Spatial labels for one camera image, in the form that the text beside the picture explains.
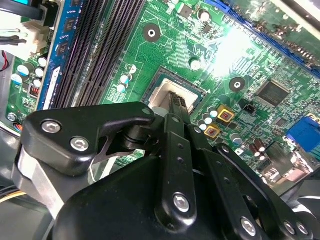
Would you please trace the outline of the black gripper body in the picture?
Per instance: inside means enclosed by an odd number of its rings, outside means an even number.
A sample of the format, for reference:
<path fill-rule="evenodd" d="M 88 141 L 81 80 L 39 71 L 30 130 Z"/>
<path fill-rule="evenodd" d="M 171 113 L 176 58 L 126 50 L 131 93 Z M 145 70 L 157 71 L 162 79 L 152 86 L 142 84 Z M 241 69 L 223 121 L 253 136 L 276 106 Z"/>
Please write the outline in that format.
<path fill-rule="evenodd" d="M 186 231 L 170 232 L 155 205 L 163 172 L 161 157 L 144 157 L 72 196 L 60 210 L 54 240 L 222 240 L 221 204 L 206 177 L 193 172 L 197 219 Z"/>

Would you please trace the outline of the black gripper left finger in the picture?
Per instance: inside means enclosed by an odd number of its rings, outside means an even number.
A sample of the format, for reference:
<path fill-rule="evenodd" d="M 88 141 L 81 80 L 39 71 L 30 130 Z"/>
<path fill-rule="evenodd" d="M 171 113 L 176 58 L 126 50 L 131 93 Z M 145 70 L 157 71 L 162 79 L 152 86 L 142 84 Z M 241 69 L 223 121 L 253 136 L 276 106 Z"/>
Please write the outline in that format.
<path fill-rule="evenodd" d="M 155 215 L 172 231 L 197 218 L 185 99 L 169 91 L 158 106 L 141 102 L 61 108 L 32 113 L 24 122 L 13 179 L 56 218 L 89 186 L 91 166 L 143 150 L 161 161 Z"/>

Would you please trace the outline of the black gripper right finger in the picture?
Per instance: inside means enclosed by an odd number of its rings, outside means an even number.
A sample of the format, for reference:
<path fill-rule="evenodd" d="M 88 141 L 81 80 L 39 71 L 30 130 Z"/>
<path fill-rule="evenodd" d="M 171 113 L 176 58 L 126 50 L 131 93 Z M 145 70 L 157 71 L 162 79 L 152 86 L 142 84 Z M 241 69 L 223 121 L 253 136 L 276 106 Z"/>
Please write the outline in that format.
<path fill-rule="evenodd" d="M 314 231 L 228 146 L 212 147 L 191 124 L 187 105 L 178 98 L 178 112 L 187 124 L 195 164 L 204 173 L 217 202 L 226 240 L 312 240 Z"/>

